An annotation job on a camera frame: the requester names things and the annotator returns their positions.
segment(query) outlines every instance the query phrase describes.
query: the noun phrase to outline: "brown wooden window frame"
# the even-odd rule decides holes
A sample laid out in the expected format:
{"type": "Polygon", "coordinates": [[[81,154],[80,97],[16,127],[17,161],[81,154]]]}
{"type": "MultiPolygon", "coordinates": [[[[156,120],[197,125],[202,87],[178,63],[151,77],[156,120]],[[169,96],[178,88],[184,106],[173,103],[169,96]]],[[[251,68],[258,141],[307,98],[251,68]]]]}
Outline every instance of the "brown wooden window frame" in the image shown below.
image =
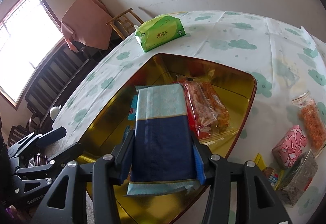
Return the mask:
{"type": "MultiPolygon", "coordinates": [[[[5,16],[0,20],[0,26],[2,23],[16,10],[17,7],[23,2],[24,0],[18,0],[12,8],[5,14],[5,16]]],[[[57,28],[61,31],[60,27],[60,21],[46,2],[46,0],[40,0],[41,5],[44,7],[45,11],[47,12],[48,16],[52,20],[52,22],[57,26],[57,28]]],[[[34,79],[37,77],[38,73],[41,71],[41,69],[46,65],[49,58],[55,54],[55,52],[65,43],[64,39],[61,39],[48,53],[46,57],[43,58],[43,60],[39,63],[39,65],[36,67],[35,71],[33,72],[32,76],[29,78],[28,82],[26,83],[24,89],[20,93],[17,102],[12,100],[10,96],[6,94],[6,92],[0,87],[0,95],[5,99],[5,101],[11,105],[16,111],[22,102],[22,99],[26,92],[28,91],[29,87],[33,83],[34,79]]]]}

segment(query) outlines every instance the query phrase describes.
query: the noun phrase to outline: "metal bolt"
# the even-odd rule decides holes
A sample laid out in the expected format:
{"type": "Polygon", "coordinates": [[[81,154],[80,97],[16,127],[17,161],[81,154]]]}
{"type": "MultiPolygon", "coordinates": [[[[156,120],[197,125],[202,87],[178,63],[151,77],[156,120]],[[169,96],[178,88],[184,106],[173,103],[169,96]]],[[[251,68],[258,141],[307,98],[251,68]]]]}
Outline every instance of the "metal bolt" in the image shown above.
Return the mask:
{"type": "Polygon", "coordinates": [[[113,155],[112,154],[105,154],[103,156],[103,160],[112,160],[113,159],[113,155]]]}
{"type": "Polygon", "coordinates": [[[219,155],[217,155],[217,154],[213,154],[212,156],[211,156],[211,160],[214,160],[214,161],[218,161],[218,160],[220,160],[220,156],[219,155]]]}
{"type": "Polygon", "coordinates": [[[254,168],[256,166],[256,164],[252,160],[249,160],[249,161],[247,161],[247,166],[254,168]]]}
{"type": "Polygon", "coordinates": [[[70,161],[70,162],[68,162],[68,167],[69,168],[74,168],[74,167],[76,167],[77,166],[77,162],[76,161],[70,161]]]}

